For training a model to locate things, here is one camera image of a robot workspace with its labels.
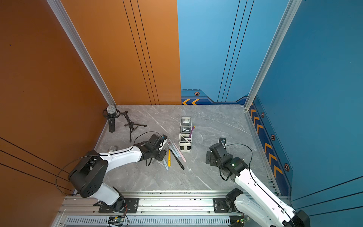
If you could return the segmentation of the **white blue toothbrush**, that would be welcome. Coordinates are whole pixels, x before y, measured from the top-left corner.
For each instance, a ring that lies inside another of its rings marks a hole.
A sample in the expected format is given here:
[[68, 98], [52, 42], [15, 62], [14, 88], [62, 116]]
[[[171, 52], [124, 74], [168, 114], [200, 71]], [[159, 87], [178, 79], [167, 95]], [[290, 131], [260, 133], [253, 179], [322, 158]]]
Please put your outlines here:
[[167, 162], [166, 162], [165, 159], [163, 159], [163, 163], [164, 163], [164, 166], [165, 166], [166, 170], [168, 171], [169, 170], [169, 166], [168, 166], [168, 164], [167, 164]]

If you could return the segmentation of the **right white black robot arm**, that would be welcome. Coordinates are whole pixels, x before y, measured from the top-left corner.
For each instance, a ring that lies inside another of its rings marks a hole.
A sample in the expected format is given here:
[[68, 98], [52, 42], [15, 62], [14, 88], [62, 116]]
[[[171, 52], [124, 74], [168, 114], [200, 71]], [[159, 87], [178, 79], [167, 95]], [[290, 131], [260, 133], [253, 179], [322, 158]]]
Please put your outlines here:
[[309, 216], [279, 199], [253, 173], [250, 165], [226, 150], [224, 138], [210, 146], [206, 163], [219, 169], [224, 181], [232, 179], [239, 187], [226, 195], [226, 210], [243, 213], [262, 227], [309, 227]]

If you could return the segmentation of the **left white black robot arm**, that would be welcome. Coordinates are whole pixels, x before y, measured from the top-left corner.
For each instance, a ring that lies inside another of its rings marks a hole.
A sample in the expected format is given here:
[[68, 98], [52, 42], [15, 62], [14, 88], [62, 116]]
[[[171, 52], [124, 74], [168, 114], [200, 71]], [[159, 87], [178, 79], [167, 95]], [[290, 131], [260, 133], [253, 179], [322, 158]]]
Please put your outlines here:
[[162, 161], [166, 155], [163, 146], [168, 142], [166, 135], [153, 134], [149, 140], [108, 153], [92, 150], [69, 173], [68, 180], [83, 198], [92, 197], [103, 202], [112, 212], [125, 212], [124, 196], [114, 187], [104, 183], [109, 171], [129, 163], [155, 159]]

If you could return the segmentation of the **yellow toothbrush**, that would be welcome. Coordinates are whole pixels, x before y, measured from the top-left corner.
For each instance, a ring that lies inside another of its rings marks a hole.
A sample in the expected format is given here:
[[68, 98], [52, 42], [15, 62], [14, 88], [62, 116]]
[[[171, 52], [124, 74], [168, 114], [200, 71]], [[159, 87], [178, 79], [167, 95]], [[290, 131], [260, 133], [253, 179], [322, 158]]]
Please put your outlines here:
[[171, 150], [168, 149], [168, 167], [171, 166]]

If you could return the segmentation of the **light blue toothbrush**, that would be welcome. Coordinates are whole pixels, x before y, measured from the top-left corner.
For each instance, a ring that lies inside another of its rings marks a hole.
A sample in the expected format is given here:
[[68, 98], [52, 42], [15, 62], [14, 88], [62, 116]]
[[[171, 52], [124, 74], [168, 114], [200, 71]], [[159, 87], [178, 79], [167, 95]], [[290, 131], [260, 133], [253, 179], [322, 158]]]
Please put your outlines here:
[[176, 155], [177, 158], [180, 158], [179, 152], [176, 150], [174, 144], [170, 139], [167, 140], [167, 144], [169, 145], [169, 149]]

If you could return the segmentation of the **black toothbrush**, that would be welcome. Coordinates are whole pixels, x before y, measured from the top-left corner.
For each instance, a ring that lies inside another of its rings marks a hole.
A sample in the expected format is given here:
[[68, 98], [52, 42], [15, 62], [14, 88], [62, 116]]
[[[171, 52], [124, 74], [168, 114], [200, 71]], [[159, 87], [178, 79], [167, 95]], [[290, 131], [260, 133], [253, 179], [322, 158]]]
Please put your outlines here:
[[168, 149], [172, 152], [173, 156], [175, 157], [175, 159], [176, 159], [177, 163], [179, 164], [179, 166], [181, 167], [181, 169], [182, 170], [185, 170], [185, 167], [183, 166], [183, 164], [181, 163], [181, 161], [178, 159], [178, 157], [176, 155], [176, 152], [174, 152], [170, 146], [169, 146]]

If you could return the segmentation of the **pink toothbrush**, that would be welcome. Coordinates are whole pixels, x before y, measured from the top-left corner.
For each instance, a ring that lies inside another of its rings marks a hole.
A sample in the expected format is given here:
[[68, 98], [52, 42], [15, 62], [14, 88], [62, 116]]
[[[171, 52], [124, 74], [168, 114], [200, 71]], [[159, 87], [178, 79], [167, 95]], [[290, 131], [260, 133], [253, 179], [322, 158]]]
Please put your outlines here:
[[179, 153], [179, 156], [182, 158], [182, 160], [186, 163], [186, 159], [183, 155], [183, 153], [180, 151], [179, 147], [174, 143], [174, 146], [176, 147], [178, 153]]

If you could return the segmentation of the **white toothbrush holder rack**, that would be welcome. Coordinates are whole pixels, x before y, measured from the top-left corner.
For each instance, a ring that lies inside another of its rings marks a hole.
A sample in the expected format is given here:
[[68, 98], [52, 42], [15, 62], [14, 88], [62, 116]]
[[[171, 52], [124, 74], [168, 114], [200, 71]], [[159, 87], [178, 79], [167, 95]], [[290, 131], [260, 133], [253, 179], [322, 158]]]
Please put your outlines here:
[[179, 149], [181, 152], [190, 152], [192, 150], [190, 133], [179, 133]]

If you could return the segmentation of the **black mini tripod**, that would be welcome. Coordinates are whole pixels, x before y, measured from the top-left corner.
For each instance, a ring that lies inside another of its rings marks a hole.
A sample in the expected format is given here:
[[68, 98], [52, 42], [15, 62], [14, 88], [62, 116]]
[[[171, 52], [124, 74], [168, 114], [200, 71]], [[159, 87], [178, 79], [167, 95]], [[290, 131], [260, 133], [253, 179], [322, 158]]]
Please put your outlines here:
[[125, 117], [125, 119], [126, 119], [126, 121], [127, 121], [127, 124], [125, 124], [124, 126], [125, 127], [129, 127], [129, 130], [130, 130], [130, 132], [129, 132], [129, 135], [130, 135], [130, 139], [129, 139], [129, 142], [131, 143], [132, 142], [132, 133], [138, 128], [138, 127], [147, 127], [147, 125], [146, 124], [136, 124], [136, 123], [134, 123], [130, 118], [129, 118], [129, 116], [128, 116], [128, 112], [127, 111], [125, 111], [125, 112], [122, 112], [122, 113], [119, 113], [119, 115], [121, 115], [121, 116], [124, 116]]

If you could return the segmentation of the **near clear plastic cup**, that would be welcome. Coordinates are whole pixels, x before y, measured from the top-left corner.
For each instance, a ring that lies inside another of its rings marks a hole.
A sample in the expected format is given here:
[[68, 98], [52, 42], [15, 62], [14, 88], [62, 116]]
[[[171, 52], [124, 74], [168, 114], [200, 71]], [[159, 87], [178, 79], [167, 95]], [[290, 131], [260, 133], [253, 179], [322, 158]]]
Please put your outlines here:
[[181, 125], [180, 126], [180, 133], [182, 134], [190, 134], [192, 131], [191, 125]]

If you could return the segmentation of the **clear plastic cup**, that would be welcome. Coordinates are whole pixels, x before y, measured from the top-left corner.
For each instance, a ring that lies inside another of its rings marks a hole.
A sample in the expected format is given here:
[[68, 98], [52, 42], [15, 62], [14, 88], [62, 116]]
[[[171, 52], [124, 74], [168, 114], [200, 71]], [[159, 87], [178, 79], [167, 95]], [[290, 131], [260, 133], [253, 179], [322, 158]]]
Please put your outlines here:
[[192, 125], [192, 118], [188, 116], [182, 116], [181, 117], [181, 125]]
[[180, 133], [182, 134], [190, 134], [192, 131], [191, 125], [181, 125], [180, 126]]

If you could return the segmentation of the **far clear plastic cup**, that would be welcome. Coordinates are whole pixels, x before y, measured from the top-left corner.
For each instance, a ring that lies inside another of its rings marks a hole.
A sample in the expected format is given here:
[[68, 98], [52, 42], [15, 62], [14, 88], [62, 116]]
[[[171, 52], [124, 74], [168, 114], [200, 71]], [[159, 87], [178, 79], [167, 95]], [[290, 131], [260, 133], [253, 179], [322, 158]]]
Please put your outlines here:
[[182, 116], [181, 117], [181, 125], [192, 125], [192, 118], [188, 116]]

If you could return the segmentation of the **left green circuit board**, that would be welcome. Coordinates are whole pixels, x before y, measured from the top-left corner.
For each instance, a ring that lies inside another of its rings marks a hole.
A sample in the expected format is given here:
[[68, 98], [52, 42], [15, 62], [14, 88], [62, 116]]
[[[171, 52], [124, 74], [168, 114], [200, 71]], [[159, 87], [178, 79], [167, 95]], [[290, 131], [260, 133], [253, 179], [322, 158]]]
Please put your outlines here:
[[125, 216], [110, 216], [107, 222], [109, 227], [125, 227], [127, 221]]

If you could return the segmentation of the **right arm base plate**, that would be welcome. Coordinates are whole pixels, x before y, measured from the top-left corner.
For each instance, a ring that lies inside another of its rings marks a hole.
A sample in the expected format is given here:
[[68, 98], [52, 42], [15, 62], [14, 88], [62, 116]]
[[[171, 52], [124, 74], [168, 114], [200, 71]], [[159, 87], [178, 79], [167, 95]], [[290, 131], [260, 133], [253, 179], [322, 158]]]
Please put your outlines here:
[[214, 213], [238, 213], [234, 202], [228, 198], [213, 198]]

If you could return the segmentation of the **black microphone with mount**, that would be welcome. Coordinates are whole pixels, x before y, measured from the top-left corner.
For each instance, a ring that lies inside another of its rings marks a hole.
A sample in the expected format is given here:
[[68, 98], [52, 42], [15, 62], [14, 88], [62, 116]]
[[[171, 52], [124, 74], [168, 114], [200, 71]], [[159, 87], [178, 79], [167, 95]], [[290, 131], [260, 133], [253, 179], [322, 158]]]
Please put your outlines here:
[[120, 111], [115, 106], [108, 106], [103, 111], [103, 117], [108, 120], [109, 132], [115, 132], [115, 119], [120, 116]]

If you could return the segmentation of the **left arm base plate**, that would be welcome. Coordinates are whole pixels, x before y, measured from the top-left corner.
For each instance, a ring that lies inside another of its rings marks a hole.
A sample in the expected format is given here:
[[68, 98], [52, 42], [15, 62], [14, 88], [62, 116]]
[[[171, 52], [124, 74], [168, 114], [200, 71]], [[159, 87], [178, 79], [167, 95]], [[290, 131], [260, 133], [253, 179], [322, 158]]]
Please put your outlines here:
[[100, 202], [99, 213], [126, 213], [135, 214], [139, 207], [139, 198], [124, 198], [117, 201], [116, 205], [109, 206], [104, 202]]

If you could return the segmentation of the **aluminium rail frame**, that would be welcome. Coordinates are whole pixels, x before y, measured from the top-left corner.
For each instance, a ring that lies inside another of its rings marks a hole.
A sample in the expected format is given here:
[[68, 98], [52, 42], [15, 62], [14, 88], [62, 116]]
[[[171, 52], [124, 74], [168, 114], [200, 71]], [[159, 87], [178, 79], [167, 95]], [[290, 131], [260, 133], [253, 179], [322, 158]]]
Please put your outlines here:
[[[124, 198], [139, 198], [137, 213], [99, 213], [95, 198], [66, 197], [53, 222], [55, 227], [108, 227], [110, 216], [125, 216], [126, 227], [136, 226], [236, 226], [248, 217], [243, 213], [214, 213], [213, 198], [230, 191], [128, 192]], [[253, 219], [245, 226], [257, 225]]]

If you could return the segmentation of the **right aluminium corner post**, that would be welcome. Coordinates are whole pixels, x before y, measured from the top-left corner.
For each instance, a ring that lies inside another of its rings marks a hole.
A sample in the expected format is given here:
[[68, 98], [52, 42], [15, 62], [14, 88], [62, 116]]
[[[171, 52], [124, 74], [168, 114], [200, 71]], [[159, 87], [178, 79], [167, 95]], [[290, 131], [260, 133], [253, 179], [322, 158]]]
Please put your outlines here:
[[270, 43], [268, 51], [264, 57], [264, 60], [261, 64], [261, 67], [257, 73], [255, 81], [251, 87], [251, 90], [248, 94], [248, 97], [245, 102], [245, 110], [249, 110], [253, 100], [255, 99], [264, 79], [265, 76], [283, 42], [283, 39], [289, 30], [289, 27], [301, 5], [302, 0], [290, 0], [286, 6], [284, 14], [279, 22], [277, 30], [273, 36], [273, 39]]

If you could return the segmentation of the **aluminium corner post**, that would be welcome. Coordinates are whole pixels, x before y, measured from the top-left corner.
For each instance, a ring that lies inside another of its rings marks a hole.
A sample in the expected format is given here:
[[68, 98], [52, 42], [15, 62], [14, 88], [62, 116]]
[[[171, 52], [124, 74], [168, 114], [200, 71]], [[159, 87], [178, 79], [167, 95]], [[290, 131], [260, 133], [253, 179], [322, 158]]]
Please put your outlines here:
[[301, 5], [302, 0], [290, 0], [286, 6], [284, 14], [279, 22], [277, 30], [273, 36], [273, 39], [270, 43], [268, 51], [264, 57], [264, 60], [261, 64], [261, 67], [257, 73], [255, 81], [251, 87], [251, 90], [248, 94], [248, 97], [245, 102], [245, 110], [249, 110], [253, 100], [255, 99], [264, 79], [265, 76], [283, 42], [283, 39], [289, 30], [289, 27]]
[[47, 0], [47, 3], [51, 7], [54, 15], [71, 41], [82, 62], [86, 66], [88, 72], [90, 73], [108, 105], [116, 106], [114, 98], [112, 97], [106, 83], [104, 82], [98, 68], [96, 67], [62, 2], [59, 0]]

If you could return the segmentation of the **left aluminium corner post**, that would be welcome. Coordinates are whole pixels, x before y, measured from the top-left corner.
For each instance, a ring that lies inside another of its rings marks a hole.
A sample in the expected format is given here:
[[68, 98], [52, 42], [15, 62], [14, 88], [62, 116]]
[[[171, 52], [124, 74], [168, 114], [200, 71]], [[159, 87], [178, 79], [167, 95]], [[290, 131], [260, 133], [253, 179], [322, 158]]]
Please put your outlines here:
[[88, 72], [90, 73], [108, 105], [116, 106], [114, 98], [112, 97], [106, 83], [104, 82], [98, 68], [96, 67], [62, 2], [59, 0], [47, 0], [47, 3], [51, 7], [54, 15], [71, 41], [82, 62], [86, 66]]

